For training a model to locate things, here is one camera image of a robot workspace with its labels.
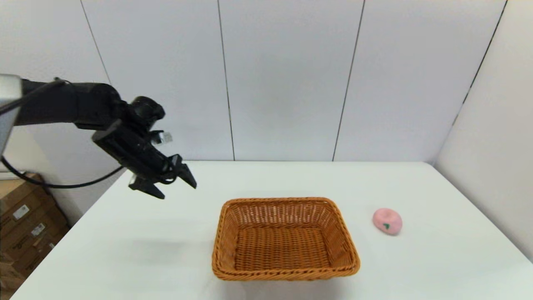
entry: box label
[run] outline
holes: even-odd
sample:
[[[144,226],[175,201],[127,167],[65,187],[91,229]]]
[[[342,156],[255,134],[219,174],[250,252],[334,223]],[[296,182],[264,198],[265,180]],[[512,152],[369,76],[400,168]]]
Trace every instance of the box label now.
[[[40,223],[39,225],[37,225],[32,231],[31,231],[31,234],[33,236],[38,236],[41,234],[41,232],[46,228],[46,226],[43,224],[43,223]]]
[[[24,204],[23,206],[21,206],[19,209],[17,209],[14,213],[13,213],[13,217],[15,218],[15,220],[19,220],[20,218],[22,218],[25,214],[27,214],[28,212],[30,211],[30,208]]]

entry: white table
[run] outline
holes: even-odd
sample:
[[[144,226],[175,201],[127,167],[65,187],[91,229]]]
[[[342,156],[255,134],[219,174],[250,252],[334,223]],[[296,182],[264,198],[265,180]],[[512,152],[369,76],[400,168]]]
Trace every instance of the white table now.
[[[81,218],[13,300],[533,299],[533,264],[425,163],[190,162],[198,182],[131,191],[127,172]],[[232,198],[325,196],[361,257],[354,276],[226,282],[211,271],[222,204]],[[391,237],[371,222],[397,210]]]

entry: black cable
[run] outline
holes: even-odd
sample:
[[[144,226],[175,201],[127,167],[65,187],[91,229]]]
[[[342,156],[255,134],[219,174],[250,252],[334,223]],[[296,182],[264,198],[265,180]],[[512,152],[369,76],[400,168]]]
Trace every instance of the black cable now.
[[[90,181],[90,182],[86,182],[86,183],[81,183],[81,184],[71,184],[71,185],[58,185],[58,184],[48,184],[48,183],[44,183],[42,181],[38,181],[38,180],[35,180],[35,179],[31,179],[27,176],[25,176],[24,174],[20,173],[19,171],[17,171],[6,159],[5,157],[2,156],[2,159],[0,160],[4,166],[10,171],[12,172],[13,174],[15,174],[17,177],[21,178],[21,179],[24,179],[26,180],[27,182],[30,182],[30,183],[33,183],[33,184],[36,184],[36,185],[40,185],[40,186],[44,186],[44,187],[49,187],[49,188],[78,188],[78,187],[84,187],[84,186],[88,186],[88,185],[93,185],[95,183],[99,183],[100,181],[102,180],[106,180],[107,178],[113,176],[114,174],[116,174],[118,171],[122,170],[124,167],[120,166],[119,168],[115,169],[113,172],[103,176],[103,177],[100,177],[98,179],[95,179],[93,181]]]
[[[48,93],[48,91],[57,88],[58,86],[66,84],[65,80],[54,80],[52,82],[48,82],[33,91],[27,93],[26,95],[22,96],[22,98],[9,102],[8,104],[0,107],[0,116],[14,110],[15,108],[22,106],[36,97],[40,97],[43,93]]]

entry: basket rim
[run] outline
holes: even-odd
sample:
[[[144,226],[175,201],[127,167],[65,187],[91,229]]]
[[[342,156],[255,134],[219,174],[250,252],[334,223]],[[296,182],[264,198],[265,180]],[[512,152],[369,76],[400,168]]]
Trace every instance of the basket rim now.
[[[324,201],[327,203],[328,206],[330,206],[335,213],[336,219],[338,223],[341,226],[341,232],[344,235],[346,241],[348,242],[349,246],[349,254],[350,258],[352,260],[352,263],[345,266],[340,267],[323,267],[323,268],[305,268],[305,269],[265,269],[265,270],[254,270],[254,271],[237,271],[233,269],[227,269],[223,268],[221,266],[221,261],[219,259],[220,257],[220,244],[221,244],[221,232],[222,228],[224,227],[225,223],[225,216],[228,212],[228,209],[232,204],[236,203],[246,203],[246,202],[294,202],[294,201],[309,201],[309,202],[316,202],[316,201]],[[212,268],[215,275],[224,274],[231,277],[242,277],[242,276],[250,276],[250,277],[256,277],[257,279],[261,279],[260,276],[262,275],[288,275],[288,274],[322,274],[322,273],[331,273],[332,276],[335,276],[335,273],[343,273],[344,275],[353,275],[359,271],[359,268],[361,267],[361,261],[359,259],[359,255],[357,253],[357,250],[355,248],[355,245],[353,244],[352,238],[350,237],[350,234],[348,232],[348,228],[346,227],[346,223],[344,222],[344,219],[342,218],[341,212],[338,209],[337,205],[330,199],[325,197],[286,197],[286,198],[236,198],[231,199],[224,203],[222,206],[222,211],[220,213],[220,219],[219,219],[219,225],[216,231],[216,237],[215,237],[215,243],[213,247],[213,257],[212,257]]]

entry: cardboard box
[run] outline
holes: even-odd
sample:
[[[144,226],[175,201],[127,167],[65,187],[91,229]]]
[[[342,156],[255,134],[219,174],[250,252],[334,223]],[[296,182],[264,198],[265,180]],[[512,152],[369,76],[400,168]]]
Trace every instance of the cardboard box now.
[[[63,229],[60,229],[59,233],[55,236],[51,236],[49,233],[46,233],[33,244],[33,247],[37,249],[41,255],[46,256],[52,249],[54,249],[54,247],[59,243],[59,241],[61,241],[68,231],[69,228],[65,226]]]
[[[0,290],[0,300],[9,300],[11,299],[11,297],[13,297],[13,293],[12,291],[8,291],[8,290]]]
[[[39,209],[33,215],[40,214],[39,211],[43,210]],[[0,260],[12,262],[19,259],[45,233],[55,236],[66,224],[67,220],[56,206],[36,222],[19,224],[2,238]]]
[[[43,258],[37,249],[30,248],[16,262],[0,262],[0,276],[26,279]]]
[[[38,174],[30,173],[26,174],[26,176],[31,179],[42,180]],[[26,197],[38,187],[38,185],[22,179],[0,180],[0,215],[17,205],[20,199]]]
[[[52,196],[41,187],[22,198],[0,217],[0,237],[4,237],[18,224],[28,219],[39,207],[47,210],[55,204]]]
[[[24,279],[13,277],[0,277],[0,286],[4,290],[17,290],[24,283]]]
[[[27,278],[67,232],[68,228],[65,226],[55,236],[46,233],[17,261],[0,262],[0,276],[17,279]]]

